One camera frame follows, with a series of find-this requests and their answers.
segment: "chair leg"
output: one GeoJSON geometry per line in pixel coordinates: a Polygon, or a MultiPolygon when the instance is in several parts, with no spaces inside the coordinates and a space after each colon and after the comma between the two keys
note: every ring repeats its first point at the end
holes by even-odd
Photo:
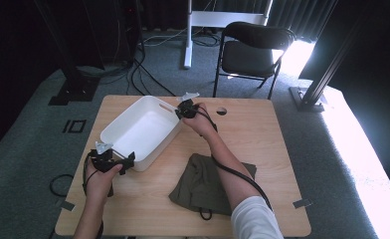
{"type": "Polygon", "coordinates": [[[276,84],[276,79],[277,79],[277,74],[275,74],[275,76],[273,78],[272,86],[270,87],[270,91],[269,91],[269,96],[267,97],[268,100],[272,99],[273,88],[274,88],[274,86],[276,84]]]}
{"type": "Polygon", "coordinates": [[[217,74],[216,74],[216,79],[214,80],[214,91],[213,91],[213,98],[216,97],[216,93],[217,93],[217,85],[219,84],[219,73],[217,71],[217,74]]]}
{"type": "Polygon", "coordinates": [[[258,89],[262,88],[264,83],[267,81],[268,78],[264,78],[264,80],[261,82],[261,84],[258,86],[258,89]]]}

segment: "white desk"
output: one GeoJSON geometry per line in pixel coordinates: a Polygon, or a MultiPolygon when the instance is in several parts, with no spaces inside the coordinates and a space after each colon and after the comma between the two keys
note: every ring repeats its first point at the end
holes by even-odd
{"type": "Polygon", "coordinates": [[[192,65],[192,27],[224,28],[232,22],[242,21],[266,25],[273,0],[269,0],[264,14],[192,11],[192,0],[188,0],[188,36],[185,52],[185,69],[192,65]]]}

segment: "gray carpet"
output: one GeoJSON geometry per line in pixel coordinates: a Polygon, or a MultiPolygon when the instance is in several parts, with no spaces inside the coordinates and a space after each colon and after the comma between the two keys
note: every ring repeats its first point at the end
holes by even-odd
{"type": "MultiPolygon", "coordinates": [[[[184,43],[172,41],[146,47],[142,65],[176,96],[198,92],[211,97],[217,52],[217,47],[194,45],[192,68],[183,70],[184,43]]],[[[138,74],[135,83],[143,89],[138,74]]],[[[146,74],[142,78],[146,94],[170,96],[146,74]]],[[[49,107],[64,80],[57,71],[44,81],[0,142],[0,238],[51,237],[61,210],[56,203],[62,199],[50,191],[51,180],[75,174],[104,96],[139,95],[126,77],[111,77],[101,80],[92,102],[49,107]],[[64,132],[68,120],[86,125],[82,132],[64,132]]],[[[376,238],[320,114],[296,110],[289,87],[299,84],[296,76],[282,72],[273,102],[301,195],[313,201],[306,209],[312,228],[306,238],[376,238]]],[[[218,97],[265,99],[270,83],[260,90],[257,85],[222,81],[218,97]]],[[[62,178],[55,188],[66,193],[70,183],[62,178]]]]}

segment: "human arm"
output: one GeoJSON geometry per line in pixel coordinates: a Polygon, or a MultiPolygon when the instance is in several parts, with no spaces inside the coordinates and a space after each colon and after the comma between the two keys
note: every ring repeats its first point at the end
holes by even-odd
{"type": "MultiPolygon", "coordinates": [[[[200,114],[196,114],[195,118],[183,119],[183,122],[191,126],[197,133],[206,139],[210,146],[212,155],[220,164],[239,171],[252,179],[246,167],[232,153],[224,140],[219,136],[210,121],[207,119],[208,114],[205,104],[200,104],[198,111],[200,114]]],[[[221,168],[218,168],[218,173],[232,210],[234,210],[235,207],[246,198],[261,195],[256,188],[239,176],[229,173],[221,168]]]]}
{"type": "Polygon", "coordinates": [[[74,238],[97,237],[111,181],[121,168],[122,165],[118,164],[106,173],[102,173],[97,171],[89,160],[86,171],[87,199],[74,238]]]}

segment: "black cable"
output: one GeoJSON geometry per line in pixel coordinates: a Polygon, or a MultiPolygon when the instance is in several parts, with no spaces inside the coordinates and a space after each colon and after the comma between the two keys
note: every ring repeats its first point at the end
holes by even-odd
{"type": "MultiPolygon", "coordinates": [[[[164,37],[158,36],[157,38],[170,38],[170,37],[168,37],[168,36],[164,36],[164,37]]],[[[185,41],[185,40],[186,40],[186,36],[182,35],[180,37],[173,37],[171,39],[168,39],[167,41],[185,41]]],[[[150,42],[150,41],[156,41],[156,40],[155,39],[149,39],[149,38],[144,40],[144,42],[150,42]]],[[[207,33],[207,34],[204,34],[204,35],[198,35],[198,33],[196,33],[196,34],[192,35],[192,42],[194,44],[196,44],[198,46],[202,46],[202,47],[218,47],[218,46],[220,46],[220,36],[217,36],[217,35],[211,34],[211,33],[207,33]],[[204,42],[204,41],[197,40],[198,38],[213,39],[214,41],[213,41],[213,43],[207,43],[207,42],[204,42]]]]}
{"type": "Polygon", "coordinates": [[[96,169],[96,171],[94,171],[89,176],[89,178],[87,178],[87,168],[89,166],[89,163],[88,163],[89,159],[90,159],[90,152],[87,154],[87,158],[84,161],[84,171],[83,171],[83,189],[84,189],[84,193],[86,195],[87,195],[87,185],[89,184],[90,179],[94,176],[94,174],[96,174],[98,172],[98,170],[96,169]]]}
{"type": "Polygon", "coordinates": [[[198,211],[199,211],[199,214],[201,215],[202,219],[208,221],[208,220],[211,220],[211,218],[213,218],[213,210],[211,209],[208,209],[208,217],[204,216],[204,212],[202,211],[203,208],[198,208],[198,211]]]}
{"type": "Polygon", "coordinates": [[[149,91],[149,89],[146,87],[145,83],[143,82],[143,78],[142,78],[142,73],[141,73],[141,65],[139,65],[138,67],[138,72],[139,72],[139,81],[141,82],[143,88],[145,89],[146,92],[148,92],[148,94],[150,96],[152,96],[152,93],[149,91]]]}
{"type": "MultiPolygon", "coordinates": [[[[208,115],[207,111],[203,108],[201,108],[205,113],[202,113],[198,110],[194,110],[192,108],[185,108],[186,110],[189,110],[189,111],[192,111],[192,112],[196,112],[197,114],[200,114],[201,116],[205,117],[210,123],[211,125],[213,126],[213,128],[217,131],[217,126],[216,124],[211,120],[210,116],[208,115]]],[[[258,190],[258,192],[260,192],[261,196],[264,198],[264,200],[266,201],[266,204],[267,206],[269,206],[270,210],[273,211],[273,207],[270,203],[270,200],[269,200],[269,197],[267,196],[267,194],[264,192],[264,190],[261,188],[260,185],[258,185],[258,183],[256,181],[254,181],[251,177],[233,169],[233,168],[230,168],[228,166],[225,166],[223,164],[221,164],[219,161],[217,161],[217,159],[211,155],[211,158],[213,159],[213,161],[215,162],[215,164],[220,167],[221,169],[227,171],[227,172],[230,172],[236,176],[239,176],[240,178],[244,179],[245,181],[247,181],[248,183],[250,183],[255,189],[258,190]]]]}
{"type": "Polygon", "coordinates": [[[158,86],[160,86],[162,89],[164,89],[165,91],[167,91],[170,95],[172,95],[172,97],[176,97],[176,95],[174,95],[170,90],[168,90],[166,87],[164,87],[160,82],[158,82],[149,72],[148,70],[146,70],[142,65],[141,63],[139,63],[138,61],[135,60],[135,62],[139,65],[139,67],[142,68],[142,70],[151,78],[152,81],[154,81],[158,86]]]}
{"type": "Polygon", "coordinates": [[[68,193],[67,194],[61,194],[61,193],[56,192],[55,189],[53,188],[53,184],[55,184],[56,180],[58,180],[59,178],[62,178],[62,177],[70,177],[71,179],[74,179],[74,177],[72,175],[70,175],[70,174],[62,174],[62,175],[56,176],[50,182],[50,191],[53,194],[55,194],[56,196],[66,197],[68,195],[68,193]]]}
{"type": "Polygon", "coordinates": [[[134,79],[133,79],[133,75],[135,74],[135,72],[136,72],[137,69],[138,69],[138,67],[135,67],[135,68],[133,69],[133,72],[132,72],[132,74],[130,75],[130,82],[132,83],[132,86],[133,86],[141,95],[145,96],[145,94],[136,86],[135,81],[134,81],[134,79]]]}
{"type": "Polygon", "coordinates": [[[92,72],[87,72],[85,70],[78,69],[78,71],[83,74],[85,77],[89,78],[104,78],[104,77],[115,77],[115,76],[120,76],[123,74],[123,72],[126,72],[128,69],[128,66],[122,66],[118,67],[116,69],[112,69],[109,71],[103,71],[103,72],[98,72],[98,73],[92,73],[92,72]]]}
{"type": "Polygon", "coordinates": [[[101,83],[99,83],[98,85],[99,85],[99,86],[104,86],[104,85],[113,84],[113,83],[115,83],[115,82],[120,81],[120,80],[121,80],[123,77],[125,77],[125,76],[126,76],[126,74],[123,74],[122,76],[118,77],[117,79],[112,80],[111,82],[101,82],[101,83]]]}

